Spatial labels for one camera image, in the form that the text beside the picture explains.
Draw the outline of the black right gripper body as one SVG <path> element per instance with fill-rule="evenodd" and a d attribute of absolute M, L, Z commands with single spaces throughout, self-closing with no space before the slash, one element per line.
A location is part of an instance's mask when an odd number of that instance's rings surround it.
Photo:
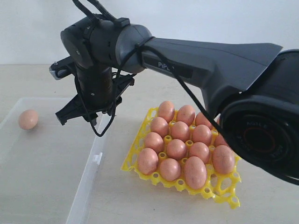
<path fill-rule="evenodd" d="M 88 122 L 91 122 L 91 113 L 102 112 L 111 116 L 114 108 L 122 102 L 122 93 L 135 83 L 134 75 L 114 77 L 112 68 L 102 63 L 88 69 L 75 64 L 75 69 L 77 94 L 74 98 L 80 98 Z"/>

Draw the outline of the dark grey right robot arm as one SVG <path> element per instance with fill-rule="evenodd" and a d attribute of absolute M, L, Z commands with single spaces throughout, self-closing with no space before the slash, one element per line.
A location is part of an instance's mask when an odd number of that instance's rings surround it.
<path fill-rule="evenodd" d="M 122 93 L 144 69 L 201 89 L 191 98 L 234 152 L 292 184 L 299 183 L 299 51 L 272 43 L 224 44 L 153 37 L 127 18 L 83 18 L 61 32 L 69 56 L 50 67 L 74 75 L 77 95 L 56 116 L 61 124 L 97 113 L 115 116 Z"/>

